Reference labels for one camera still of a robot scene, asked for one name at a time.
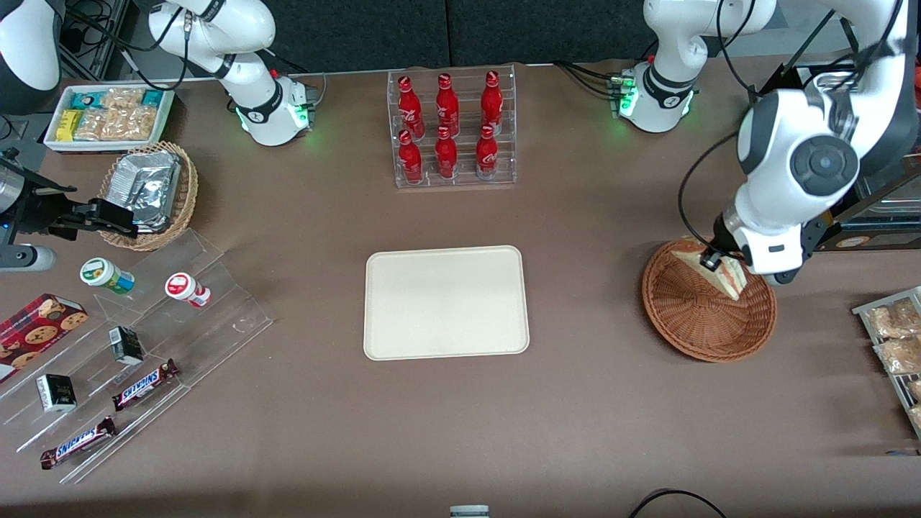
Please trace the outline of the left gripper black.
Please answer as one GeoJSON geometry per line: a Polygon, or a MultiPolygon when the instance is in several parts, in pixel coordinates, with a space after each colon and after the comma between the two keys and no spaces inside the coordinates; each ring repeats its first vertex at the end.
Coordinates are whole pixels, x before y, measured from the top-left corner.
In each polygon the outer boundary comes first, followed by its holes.
{"type": "MultiPolygon", "coordinates": [[[[841,224],[833,219],[832,215],[820,215],[815,219],[809,220],[802,225],[802,252],[804,255],[815,255],[823,250],[829,250],[833,247],[833,240],[841,232],[841,224]]],[[[714,246],[706,246],[701,253],[699,263],[703,268],[710,272],[717,272],[720,268],[723,257],[726,256],[724,250],[714,246]]],[[[764,281],[770,286],[789,285],[799,274],[800,268],[777,272],[764,275],[764,281]]]]}

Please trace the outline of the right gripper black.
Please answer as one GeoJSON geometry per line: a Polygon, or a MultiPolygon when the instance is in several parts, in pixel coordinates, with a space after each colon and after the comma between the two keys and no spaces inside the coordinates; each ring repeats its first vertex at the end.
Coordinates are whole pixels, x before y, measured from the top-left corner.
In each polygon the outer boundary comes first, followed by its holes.
{"type": "Polygon", "coordinates": [[[17,234],[42,234],[63,240],[78,239],[79,232],[109,232],[137,236],[131,210],[105,199],[89,203],[67,198],[73,187],[59,186],[29,170],[20,171],[23,187],[11,207],[11,229],[17,234]]]}

